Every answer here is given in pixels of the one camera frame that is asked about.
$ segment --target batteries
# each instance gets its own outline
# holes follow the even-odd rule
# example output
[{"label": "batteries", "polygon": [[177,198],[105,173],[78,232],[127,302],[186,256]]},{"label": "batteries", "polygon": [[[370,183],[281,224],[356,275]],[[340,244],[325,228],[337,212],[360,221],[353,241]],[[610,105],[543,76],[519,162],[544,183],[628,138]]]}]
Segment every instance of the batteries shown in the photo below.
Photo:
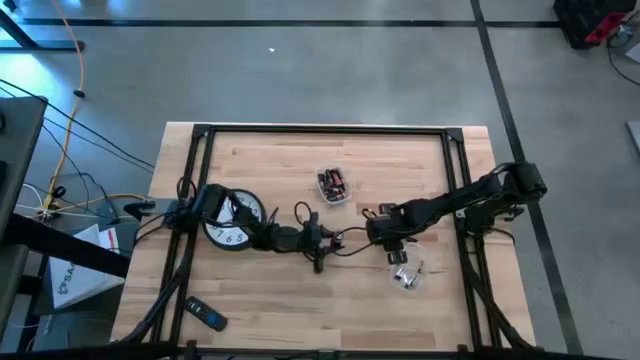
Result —
[{"label": "batteries", "polygon": [[317,176],[320,192],[328,202],[338,202],[347,198],[347,185],[340,169],[326,169]]}]

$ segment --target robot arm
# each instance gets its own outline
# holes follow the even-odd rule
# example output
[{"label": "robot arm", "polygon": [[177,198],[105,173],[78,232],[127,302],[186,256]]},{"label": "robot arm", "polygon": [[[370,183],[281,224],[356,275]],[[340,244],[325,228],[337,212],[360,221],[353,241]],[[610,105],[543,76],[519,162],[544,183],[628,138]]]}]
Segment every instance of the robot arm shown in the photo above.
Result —
[{"label": "robot arm", "polygon": [[402,240],[425,231],[442,216],[464,209],[465,233],[484,234],[496,216],[508,215],[507,220],[513,220],[523,212],[518,205],[538,200],[546,192],[534,164],[505,164],[476,182],[433,199],[380,205],[381,215],[367,219],[367,236],[372,243],[384,246],[390,264],[405,263]]}]

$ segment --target remote control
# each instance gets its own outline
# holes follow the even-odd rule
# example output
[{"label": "remote control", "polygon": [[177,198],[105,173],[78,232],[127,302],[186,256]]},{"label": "remote control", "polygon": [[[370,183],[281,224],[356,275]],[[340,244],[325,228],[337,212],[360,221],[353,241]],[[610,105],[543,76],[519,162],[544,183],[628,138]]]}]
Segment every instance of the remote control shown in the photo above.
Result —
[{"label": "remote control", "polygon": [[227,327],[227,318],[213,310],[200,299],[189,296],[184,303],[184,308],[215,331],[222,331]]}]

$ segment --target wooden table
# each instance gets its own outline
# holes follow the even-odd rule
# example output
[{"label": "wooden table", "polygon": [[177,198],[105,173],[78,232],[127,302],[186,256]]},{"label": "wooden table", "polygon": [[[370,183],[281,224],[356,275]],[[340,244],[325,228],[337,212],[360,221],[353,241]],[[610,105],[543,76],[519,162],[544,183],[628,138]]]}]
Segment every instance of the wooden table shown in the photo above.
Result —
[{"label": "wooden table", "polygon": [[[167,124],[150,196],[175,198],[193,125]],[[494,167],[488,132],[485,127],[464,127],[463,133],[471,176],[476,180]],[[201,144],[195,179],[202,148]],[[314,184],[315,169],[331,163],[340,165],[352,184],[353,197],[338,207],[324,204]],[[208,182],[254,192],[267,213],[280,208],[280,224],[298,227],[293,205],[304,200],[320,213],[320,223],[343,229],[363,226],[363,208],[442,194],[447,191],[444,169],[436,137],[217,133]],[[170,231],[159,231],[136,247],[112,338],[127,335],[156,298],[169,237]],[[408,295],[391,285],[385,252],[379,247],[348,258],[329,256],[325,271],[317,275],[301,254],[226,252],[200,231],[188,295],[223,313],[229,325],[217,333],[185,313],[181,344],[195,339],[198,346],[218,348],[396,351],[455,351],[458,344],[470,345],[452,217],[444,217],[416,238],[425,248],[428,275],[422,291]],[[364,232],[349,232],[345,251],[366,243]],[[485,249],[496,302],[533,343],[511,240],[490,234]],[[167,307],[163,339],[168,338],[173,306],[172,302]],[[486,315],[479,308],[483,339],[489,343]]]}]

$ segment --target wire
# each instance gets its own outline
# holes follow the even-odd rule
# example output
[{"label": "wire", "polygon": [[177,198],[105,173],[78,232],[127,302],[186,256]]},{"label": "wire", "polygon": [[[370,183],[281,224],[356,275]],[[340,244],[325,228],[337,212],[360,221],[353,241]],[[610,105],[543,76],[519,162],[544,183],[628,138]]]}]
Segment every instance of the wire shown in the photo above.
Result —
[{"label": "wire", "polygon": [[360,251],[362,251],[362,250],[364,250],[364,249],[368,248],[368,247],[369,247],[369,246],[371,246],[371,245],[373,245],[373,243],[371,243],[371,242],[370,242],[370,243],[368,243],[367,245],[365,245],[365,246],[361,247],[360,249],[354,250],[354,251],[352,251],[352,252],[350,252],[350,253],[340,254],[340,253],[334,252],[334,254],[335,254],[335,255],[338,255],[338,256],[341,256],[341,257],[349,257],[349,256],[352,256],[352,255],[355,255],[355,254],[359,253]]},{"label": "wire", "polygon": [[[71,163],[71,165],[73,166],[73,168],[74,168],[74,169],[76,169],[76,171],[78,172],[78,175],[79,175],[79,176],[80,176],[80,178],[82,179],[82,184],[84,185],[84,189],[85,189],[85,191],[87,192],[87,201],[86,201],[86,202],[89,202],[89,188],[87,187],[87,182],[86,182],[86,181],[84,181],[84,178],[83,178],[83,177],[82,177],[82,175],[81,175],[80,169],[78,169],[78,167],[76,166],[76,163],[75,163],[73,160],[71,160],[71,158],[70,158],[70,157],[69,157],[69,155],[67,154],[67,147],[66,147],[66,146],[65,146],[65,147],[63,147],[63,146],[62,146],[62,144],[60,144],[60,142],[58,141],[58,139],[56,139],[56,137],[53,135],[53,133],[52,133],[49,129],[47,129],[47,127],[46,127],[46,126],[42,125],[42,128],[43,128],[46,132],[48,132],[48,133],[49,133],[49,135],[51,135],[51,138],[53,139],[53,141],[55,141],[55,143],[60,147],[60,150],[62,150],[62,156],[63,156],[63,158],[66,158],[67,160],[69,160],[69,162]],[[54,175],[53,175],[53,177],[51,178],[51,179],[52,179],[52,181],[50,181],[50,185],[49,185],[49,195],[48,195],[47,200],[45,200],[45,202],[47,202],[47,204],[50,204],[50,203],[51,203],[51,201],[53,201],[53,199],[54,199],[54,197],[53,197],[53,195],[52,195],[53,190],[54,190],[54,189],[53,189],[53,187],[55,187],[55,185],[56,185],[56,178],[58,177],[58,173],[59,173],[59,172],[60,172],[60,171],[59,171],[58,169],[56,169],[55,174],[54,174]]]},{"label": "wire", "polygon": [[93,184],[97,187],[100,188],[100,191],[102,192],[102,196],[104,198],[104,201],[107,203],[107,205],[111,208],[111,211],[113,211],[114,213],[114,217],[113,220],[118,220],[118,210],[116,209],[116,206],[113,204],[113,201],[111,201],[111,199],[109,198],[109,195],[107,195],[107,192],[104,190],[104,187],[102,187],[102,185],[98,184],[96,182],[96,179],[93,178],[93,176],[91,176],[91,174],[89,173],[85,173],[85,172],[78,172],[76,174],[65,174],[65,175],[58,175],[57,178],[66,178],[66,177],[73,177],[73,176],[80,176],[80,178],[82,178],[83,176],[88,177],[91,182],[93,182]]},{"label": "wire", "polygon": [[[23,208],[23,209],[29,209],[29,210],[36,210],[36,211],[45,211],[46,213],[52,213],[52,211],[47,211],[46,209],[43,208],[38,208],[38,207],[34,207],[34,206],[27,206],[27,205],[21,205],[21,204],[16,204],[16,207],[19,208]],[[68,215],[68,216],[77,216],[77,217],[86,217],[86,218],[93,218],[93,219],[101,219],[103,218],[103,216],[96,216],[96,215],[87,215],[87,214],[78,214],[78,213],[72,213],[72,212],[66,212],[66,211],[56,211],[56,214],[62,214],[62,215]],[[118,219],[133,219],[133,216],[119,216]]]},{"label": "wire", "polygon": [[508,232],[506,230],[502,230],[502,229],[498,229],[498,228],[490,228],[489,230],[495,231],[495,232],[503,234],[503,235],[506,235],[506,236],[511,238],[511,240],[513,241],[514,244],[516,243],[516,237],[513,236],[512,233],[510,233],[510,232]]},{"label": "wire", "polygon": [[300,217],[298,216],[298,206],[300,206],[300,205],[304,205],[307,208],[307,211],[309,212],[309,219],[311,219],[311,207],[309,207],[309,204],[307,204],[304,201],[298,201],[293,206],[293,214],[296,216],[296,221],[298,222],[298,224],[303,225],[302,221],[300,220]]},{"label": "wire", "polygon": [[620,71],[620,69],[618,69],[618,67],[615,65],[615,63],[613,62],[613,59],[611,58],[611,46],[609,46],[609,41],[607,41],[607,56],[609,57],[609,64],[611,64],[611,67],[613,68],[613,70],[615,70],[618,75],[622,76],[623,79],[627,80],[628,82],[640,86],[640,82],[637,82],[633,79],[631,79],[630,77],[628,77],[627,75],[623,74],[622,71]]},{"label": "wire", "polygon": [[294,354],[292,356],[288,356],[288,357],[284,357],[284,358],[274,357],[275,360],[318,359],[318,358],[319,358],[319,353],[317,351],[301,352],[301,353]]},{"label": "wire", "polygon": [[149,167],[151,167],[151,168],[154,168],[154,169],[155,169],[155,167],[154,167],[153,165],[151,165],[151,164],[149,164],[148,162],[146,162],[146,161],[144,161],[144,160],[142,160],[142,159],[139,159],[139,158],[137,158],[137,157],[135,157],[135,156],[133,156],[133,155],[129,154],[128,152],[126,152],[126,151],[122,150],[122,148],[120,148],[119,146],[117,146],[116,144],[114,144],[112,141],[110,141],[110,140],[109,140],[109,139],[107,139],[106,137],[104,137],[104,136],[100,135],[99,133],[97,133],[96,131],[92,130],[91,128],[89,128],[88,126],[84,125],[83,123],[79,122],[78,120],[76,120],[76,119],[75,119],[75,118],[73,118],[72,116],[67,115],[64,111],[60,110],[60,109],[59,109],[59,108],[57,108],[56,106],[54,106],[54,105],[50,104],[49,102],[47,102],[47,100],[45,100],[45,99],[43,99],[43,98],[41,98],[41,97],[39,97],[39,96],[35,95],[34,93],[32,93],[32,92],[30,92],[30,91],[28,91],[28,90],[25,90],[25,89],[21,88],[21,87],[20,87],[20,86],[18,86],[18,85],[12,84],[12,83],[10,83],[10,82],[8,82],[8,81],[4,80],[4,79],[0,79],[0,82],[1,82],[1,83],[3,83],[3,84],[9,85],[9,86],[11,86],[11,87],[13,87],[13,88],[15,88],[15,89],[18,89],[18,90],[20,90],[20,91],[24,92],[25,94],[28,94],[28,95],[30,95],[30,96],[32,96],[32,97],[34,97],[34,98],[36,98],[36,99],[40,100],[41,102],[43,102],[44,104],[46,104],[47,106],[49,106],[50,108],[52,108],[53,110],[55,110],[55,111],[57,111],[58,113],[60,113],[62,116],[64,116],[64,117],[66,117],[67,119],[69,119],[69,121],[73,122],[74,124],[78,124],[78,126],[80,126],[81,128],[83,128],[83,129],[87,130],[88,132],[92,133],[93,135],[95,135],[95,136],[99,137],[100,139],[104,140],[107,144],[109,144],[109,145],[113,146],[114,148],[116,148],[116,150],[120,151],[122,154],[124,154],[124,155],[128,156],[128,157],[129,157],[129,158],[131,158],[131,159],[134,159],[134,160],[136,160],[136,161],[139,161],[140,163],[145,164],[145,165],[147,165],[147,166],[149,166]]},{"label": "wire", "polygon": [[[107,197],[109,197],[111,199],[117,199],[117,198],[134,198],[134,199],[139,199],[139,200],[144,200],[145,199],[144,196],[138,195],[138,194],[109,194],[109,195],[107,195]],[[73,208],[76,208],[76,207],[82,207],[85,204],[94,204],[94,203],[97,203],[98,201],[102,201],[102,200],[104,200],[104,197],[90,200],[87,203],[74,204],[72,206],[66,206],[66,207],[62,207],[60,209],[47,210],[47,211],[48,211],[49,214],[56,214],[56,213],[59,213],[59,212],[65,211],[65,210],[69,210],[69,209],[73,209]]]},{"label": "wire", "polygon": [[[346,229],[344,229],[344,230],[341,230],[341,231],[336,232],[333,236],[334,236],[334,237],[337,237],[337,236],[340,236],[340,235],[342,235],[342,234],[344,234],[344,233],[346,233],[346,232],[348,232],[348,231],[351,231],[351,230],[364,230],[364,231],[366,231],[367,229],[366,229],[366,228],[363,228],[363,227],[360,227],[360,226],[352,226],[352,227],[350,227],[350,228],[346,228]],[[337,256],[341,256],[341,257],[349,257],[349,256],[353,256],[353,255],[355,255],[355,254],[357,254],[357,253],[361,252],[362,250],[364,250],[364,249],[366,249],[366,248],[370,247],[371,245],[374,245],[374,243],[370,242],[370,243],[368,243],[367,245],[365,245],[365,246],[363,246],[363,247],[361,247],[361,248],[359,248],[359,249],[356,249],[356,250],[354,250],[354,251],[352,251],[352,252],[350,252],[350,253],[346,253],[346,254],[340,254],[340,253],[335,252],[335,251],[334,251],[333,253],[334,253],[335,255],[337,255]]]},{"label": "wire", "polygon": [[125,158],[124,156],[121,156],[121,155],[116,154],[114,151],[112,151],[112,150],[108,149],[107,147],[102,146],[102,145],[100,145],[100,144],[98,144],[98,143],[96,143],[96,142],[93,142],[93,141],[91,141],[91,140],[89,140],[89,139],[85,138],[84,136],[79,135],[78,133],[75,133],[75,132],[73,132],[73,131],[71,131],[71,130],[67,130],[64,126],[62,126],[62,125],[60,125],[60,124],[56,123],[55,121],[53,121],[53,120],[51,120],[51,119],[49,119],[49,118],[46,118],[46,117],[45,117],[44,119],[45,119],[45,120],[47,120],[48,122],[50,122],[52,125],[57,126],[57,127],[61,128],[61,129],[63,129],[64,131],[66,131],[66,132],[68,132],[68,133],[70,133],[70,134],[72,134],[72,135],[76,136],[77,138],[79,138],[79,139],[81,139],[81,140],[84,140],[84,141],[88,142],[89,144],[95,145],[95,146],[99,147],[100,149],[102,149],[102,150],[104,150],[104,151],[106,151],[106,152],[108,152],[108,153],[112,154],[113,156],[116,156],[116,157],[118,157],[118,158],[120,158],[120,159],[122,159],[122,160],[124,160],[124,161],[128,162],[128,163],[129,163],[129,164],[131,164],[131,165],[137,166],[137,167],[139,167],[140,169],[142,169],[142,170],[144,170],[144,171],[148,172],[149,174],[153,174],[153,171],[151,171],[151,170],[149,170],[149,169],[147,169],[147,168],[145,168],[145,167],[141,166],[140,164],[134,163],[133,161],[131,161],[131,160],[129,160],[129,159],[127,159],[127,158]]},{"label": "wire", "polygon": [[156,232],[156,231],[158,231],[160,229],[162,229],[162,225],[154,227],[153,229],[151,229],[151,230],[147,231],[146,233],[140,235],[138,238],[135,238],[133,246],[135,247],[138,244],[138,242],[140,242],[140,240],[142,240],[144,237],[146,237],[147,235],[150,235],[151,233]]},{"label": "wire", "polygon": [[29,340],[29,342],[27,343],[27,347],[24,349],[25,351],[29,351],[29,347],[31,346],[31,344],[33,344],[33,341],[36,339],[36,336],[38,336],[38,334],[33,335],[33,337],[31,338],[31,340]]},{"label": "wire", "polygon": [[[80,85],[78,86],[78,90],[80,92],[83,91],[84,89],[84,58],[82,57],[82,52],[80,51],[80,46],[78,45],[78,40],[76,40],[76,37],[73,33],[73,30],[71,29],[71,26],[69,26],[69,23],[67,22],[67,19],[64,16],[64,13],[62,12],[62,9],[60,9],[60,6],[58,6],[58,2],[56,0],[51,0],[51,3],[53,4],[53,7],[56,9],[56,12],[58,13],[58,16],[60,16],[60,18],[62,19],[62,22],[64,23],[65,28],[67,29],[67,32],[69,33],[69,36],[71,37],[71,40],[73,41],[73,45],[76,48],[76,52],[78,53],[78,61],[80,63]],[[72,121],[71,118],[75,117],[77,112],[78,112],[78,105],[80,105],[80,101],[81,101],[81,97],[76,95],[75,100],[73,102],[73,108],[71,109],[71,115],[70,115],[70,119],[69,121],[67,121],[67,130],[71,130],[71,126],[72,126]],[[52,193],[53,189],[56,186],[56,178],[58,176],[58,174],[60,173],[60,170],[62,170],[62,165],[64,164],[64,160],[65,158],[69,159],[68,156],[66,156],[67,151],[69,150],[69,141],[71,139],[70,134],[67,132],[65,134],[64,137],[64,147],[61,146],[62,148],[62,152],[65,156],[61,156],[60,160],[58,161],[58,165],[56,166],[56,170],[53,173],[53,181],[51,182],[51,184],[49,185],[49,192]],[[53,201],[53,196],[49,195],[47,197],[47,205],[49,205],[51,202]]]},{"label": "wire", "polygon": [[159,227],[157,227],[157,228],[154,228],[154,229],[153,229],[153,230],[151,230],[151,231],[148,231],[148,232],[144,233],[142,236],[140,236],[140,237],[138,238],[138,232],[139,232],[140,230],[142,230],[142,228],[144,228],[145,226],[147,226],[147,225],[151,224],[152,222],[154,222],[154,221],[158,220],[159,218],[164,217],[164,216],[167,216],[167,215],[172,214],[172,213],[174,213],[174,211],[168,211],[168,212],[166,212],[166,213],[163,213],[163,214],[160,214],[160,215],[158,215],[158,216],[155,216],[155,217],[153,217],[151,220],[149,220],[149,221],[147,221],[146,223],[144,223],[144,224],[140,225],[140,227],[136,230],[135,234],[133,234],[133,247],[135,248],[135,247],[136,247],[136,245],[138,245],[138,241],[139,241],[140,239],[142,239],[143,237],[145,237],[145,236],[149,235],[149,234],[150,234],[150,233],[152,233],[153,231],[158,230],[159,228],[161,228],[161,227],[162,227],[162,225],[160,225],[160,226],[159,226]]},{"label": "wire", "polygon": [[[25,184],[27,184],[27,185],[31,185],[31,186],[33,186],[34,188],[38,189],[39,191],[41,191],[41,192],[43,192],[43,193],[45,193],[45,194],[53,195],[53,194],[51,194],[51,193],[47,192],[46,190],[43,190],[43,189],[41,189],[41,188],[39,188],[39,187],[37,187],[37,186],[35,186],[35,185],[33,185],[33,184],[29,184],[29,183],[25,183]],[[88,205],[88,204],[90,204],[90,203],[91,203],[91,202],[89,201],[89,202],[86,202],[86,203],[84,203],[84,204],[80,204],[80,205],[79,205],[79,204],[73,203],[73,202],[71,202],[71,201],[69,201],[69,200],[65,200],[65,199],[63,199],[62,197],[58,197],[57,199],[60,199],[60,201],[63,201],[63,202],[69,203],[69,204],[71,204],[72,206],[67,206],[67,207],[64,207],[64,208],[57,209],[57,210],[48,211],[49,213],[57,213],[57,212],[59,212],[59,211],[62,211],[62,210],[68,210],[68,209],[71,209],[71,208],[82,208],[82,206],[84,206],[84,205]],[[110,217],[102,216],[102,215],[100,215],[100,214],[98,214],[98,213],[95,213],[95,212],[93,212],[93,211],[89,210],[88,208],[84,208],[84,210],[85,210],[85,211],[87,211],[87,212],[90,212],[90,213],[92,213],[92,214],[94,214],[94,215],[96,215],[96,216],[98,216],[98,217],[105,218],[105,219],[111,219]]]},{"label": "wire", "polygon": [[39,323],[38,324],[34,324],[34,325],[18,325],[18,324],[14,324],[13,322],[10,322],[9,325],[12,328],[15,328],[15,329],[30,329],[30,328],[34,328],[34,327],[40,326]]},{"label": "wire", "polygon": [[36,190],[36,188],[34,188],[33,186],[29,185],[29,184],[22,184],[22,186],[31,189],[33,191],[34,194],[36,194],[36,197],[38,198],[38,201],[40,202],[40,207],[44,206],[44,202],[42,201],[42,197],[40,196],[40,193],[38,192],[38,190]]},{"label": "wire", "polygon": [[[620,27],[628,24],[634,17],[636,17],[636,15],[638,15],[638,13],[640,13],[640,10],[637,10],[631,16],[629,16],[629,18],[625,22],[620,24]],[[617,33],[618,32],[615,32],[614,34],[612,34],[611,36],[609,36],[607,38],[607,57],[609,58],[609,64],[611,64],[611,67],[613,68],[613,70],[615,70],[615,72],[617,72],[618,75],[622,76],[623,79],[627,80],[628,82],[630,82],[630,83],[632,83],[634,85],[640,86],[640,82],[638,82],[636,80],[633,80],[630,77],[628,77],[627,75],[623,74],[622,71],[620,71],[620,69],[618,69],[618,67],[613,62],[613,58],[611,57],[611,49],[615,49],[615,48],[624,46],[624,45],[615,46],[615,47],[611,46],[611,40],[616,36]]]},{"label": "wire", "polygon": [[127,249],[123,249],[123,248],[108,248],[107,250],[109,250],[109,251],[118,250],[118,251],[128,252],[129,254],[133,254],[133,250],[127,250]]},{"label": "wire", "polygon": [[[184,176],[181,176],[180,179],[178,179],[178,182],[176,183],[176,197],[178,198],[178,200],[186,200],[186,199],[183,199],[182,196],[180,196],[180,192],[181,192],[180,187],[183,181],[184,181]],[[193,196],[194,197],[198,196],[198,188],[196,187],[196,184],[192,180],[189,180],[189,186],[191,186],[191,189],[193,190]]]}]

